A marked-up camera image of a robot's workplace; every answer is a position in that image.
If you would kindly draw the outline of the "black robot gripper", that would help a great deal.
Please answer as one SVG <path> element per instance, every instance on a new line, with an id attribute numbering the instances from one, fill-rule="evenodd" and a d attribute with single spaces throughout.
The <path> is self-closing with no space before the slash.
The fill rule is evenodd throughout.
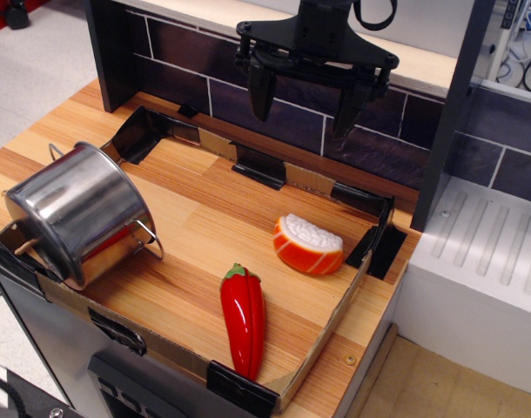
<path id="1" fill-rule="evenodd" d="M 383 30 L 394 19 L 398 3 L 378 23 L 362 16 L 361 1 L 301 1 L 298 13 L 276 21 L 242 21 L 235 64 L 248 75 L 252 113 L 268 119 L 278 75 L 341 89 L 333 136 L 352 130 L 368 98 L 386 94 L 389 75 L 399 65 L 393 53 L 367 42 L 348 23 L 353 15 L 367 30 Z"/>

